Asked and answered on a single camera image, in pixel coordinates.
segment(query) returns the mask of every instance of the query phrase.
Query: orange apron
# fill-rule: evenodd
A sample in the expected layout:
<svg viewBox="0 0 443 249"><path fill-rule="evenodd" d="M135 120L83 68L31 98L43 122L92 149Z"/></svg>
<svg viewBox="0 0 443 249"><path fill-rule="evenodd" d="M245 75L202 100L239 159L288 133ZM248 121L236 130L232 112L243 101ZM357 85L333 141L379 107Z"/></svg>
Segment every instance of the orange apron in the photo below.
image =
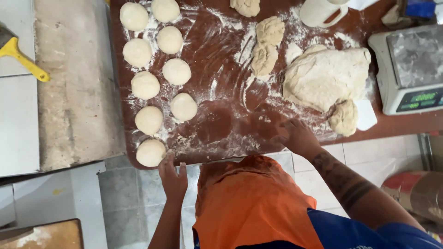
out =
<svg viewBox="0 0 443 249"><path fill-rule="evenodd" d="M307 208L316 205L269 157L204 164L192 228L202 249L234 249L277 240L322 249L307 215Z"/></svg>

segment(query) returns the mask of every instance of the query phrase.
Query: dough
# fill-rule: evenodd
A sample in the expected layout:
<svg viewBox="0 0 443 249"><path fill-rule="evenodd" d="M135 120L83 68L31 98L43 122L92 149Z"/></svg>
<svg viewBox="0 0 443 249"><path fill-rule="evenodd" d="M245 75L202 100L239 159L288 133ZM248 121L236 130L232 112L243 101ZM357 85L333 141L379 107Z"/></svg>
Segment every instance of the dough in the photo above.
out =
<svg viewBox="0 0 443 249"><path fill-rule="evenodd" d="M256 16L260 12L260 0L230 0L229 3L242 16Z"/></svg>
<svg viewBox="0 0 443 249"><path fill-rule="evenodd" d="M271 73L278 58L275 46L257 43L252 51L252 55L254 59L252 60L251 67L256 76Z"/></svg>
<svg viewBox="0 0 443 249"><path fill-rule="evenodd" d="M188 63L178 58L167 61L162 72L165 79L176 86L184 85L191 78L191 68Z"/></svg>
<svg viewBox="0 0 443 249"><path fill-rule="evenodd" d="M140 144L137 149L137 161L146 167L157 167L166 156L166 148L162 142L152 139Z"/></svg>
<svg viewBox="0 0 443 249"><path fill-rule="evenodd" d="M258 42L277 46L283 40L284 22L276 16L271 16L257 25L256 32Z"/></svg>
<svg viewBox="0 0 443 249"><path fill-rule="evenodd" d="M132 78L131 89L135 97L147 100L159 94L160 83L153 74L141 71Z"/></svg>
<svg viewBox="0 0 443 249"><path fill-rule="evenodd" d="M155 106L147 106L137 113L135 121L137 129L152 136L162 127L163 113Z"/></svg>
<svg viewBox="0 0 443 249"><path fill-rule="evenodd" d="M357 130L358 110L352 100L337 105L334 114L329 118L331 128L344 136L351 136Z"/></svg>
<svg viewBox="0 0 443 249"><path fill-rule="evenodd" d="M197 114L197 103L187 93L179 93L171 101L171 112L180 121L188 121Z"/></svg>
<svg viewBox="0 0 443 249"><path fill-rule="evenodd" d="M315 45L291 63L284 75L283 96L327 112L336 102L364 93L371 54L366 48L328 50Z"/></svg>
<svg viewBox="0 0 443 249"><path fill-rule="evenodd" d="M125 3L120 9L120 21L128 30L142 31L148 25L149 15L140 4Z"/></svg>
<svg viewBox="0 0 443 249"><path fill-rule="evenodd" d="M152 13L159 22L171 22L180 15L180 7L175 0L154 0L151 4Z"/></svg>
<svg viewBox="0 0 443 249"><path fill-rule="evenodd" d="M144 67L152 57L151 45L143 39L134 38L123 47L123 58L131 66Z"/></svg>
<svg viewBox="0 0 443 249"><path fill-rule="evenodd" d="M157 35L159 49L166 54L176 54L183 45L182 33L174 26L164 27Z"/></svg>

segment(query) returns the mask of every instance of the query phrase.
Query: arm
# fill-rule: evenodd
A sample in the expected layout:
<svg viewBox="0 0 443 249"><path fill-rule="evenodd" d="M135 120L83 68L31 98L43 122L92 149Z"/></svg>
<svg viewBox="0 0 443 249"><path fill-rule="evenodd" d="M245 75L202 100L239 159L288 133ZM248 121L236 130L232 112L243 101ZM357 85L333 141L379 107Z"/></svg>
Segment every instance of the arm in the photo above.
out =
<svg viewBox="0 0 443 249"><path fill-rule="evenodd" d="M188 179L186 165L184 163L180 165L178 175L173 162L174 153L171 153L159 164L159 175L166 194L166 204L148 249L180 248L180 218Z"/></svg>
<svg viewBox="0 0 443 249"><path fill-rule="evenodd" d="M293 153L306 158L319 172L346 213L372 229L388 223L423 227L394 199L324 150L305 123L292 119L281 125L289 137L277 136Z"/></svg>

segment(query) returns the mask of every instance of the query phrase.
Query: brown work table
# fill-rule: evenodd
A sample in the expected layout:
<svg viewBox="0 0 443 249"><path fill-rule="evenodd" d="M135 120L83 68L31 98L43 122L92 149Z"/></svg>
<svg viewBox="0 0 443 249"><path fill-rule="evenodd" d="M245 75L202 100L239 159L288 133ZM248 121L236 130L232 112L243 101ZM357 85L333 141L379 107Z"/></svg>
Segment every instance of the brown work table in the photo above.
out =
<svg viewBox="0 0 443 249"><path fill-rule="evenodd" d="M367 131L357 131L350 137L334 133L327 113L294 105L281 96L281 83L288 65L288 50L296 44L303 51L313 44L346 49L368 47L373 33L387 31L381 17L395 4L395 0L381 0L364 11L350 9L338 24L327 28L308 28L295 14L302 0L262 0L260 13L246 18L229 7L229 1L178 0L181 16L175 23L155 24L150 19L144 33L125 32L119 20L125 0L111 2L113 43L117 55L120 97L124 120L126 148L132 164L146 169L135 159L137 147L150 136L139 131L134 123L136 113L143 107L159 107L164 115L164 128L156 135L167 148L176 153L176 163L201 163L245 155L276 152L284 149L270 139L276 135L281 121L298 117L309 124L322 144L334 144L440 130L443 111L423 114L386 116L382 113L381 98L375 80L377 62L371 51L372 63L367 80L367 98L372 102L378 123ZM150 12L150 2L141 4ZM278 16L285 22L285 37L277 47L279 58L269 78L253 79L249 54L256 42L255 25L265 18ZM174 25L183 34L183 50L166 55L156 50L156 33L164 26ZM148 38L154 55L147 69L161 85L157 97L148 101L135 98L131 93L131 79L137 71L123 59L122 49L130 38ZM186 61L192 78L182 87L172 86L161 74L164 63L171 58ZM185 123L177 122L169 108L170 100L178 93L189 93L198 104L197 116Z"/></svg>

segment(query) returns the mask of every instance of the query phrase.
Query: person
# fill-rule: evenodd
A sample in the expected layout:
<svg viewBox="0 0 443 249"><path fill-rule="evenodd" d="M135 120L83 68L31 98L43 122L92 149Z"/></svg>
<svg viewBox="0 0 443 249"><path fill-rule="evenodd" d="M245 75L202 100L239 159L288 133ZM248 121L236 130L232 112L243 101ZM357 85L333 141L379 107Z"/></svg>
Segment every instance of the person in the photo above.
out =
<svg viewBox="0 0 443 249"><path fill-rule="evenodd" d="M287 135L273 141L312 163L350 219L315 210L316 200L269 157L204 164L195 248L443 248L394 199L324 150L305 123L292 119L280 126ZM177 174L173 159L168 155L159 165L167 200L149 249L180 247L187 175L184 164Z"/></svg>

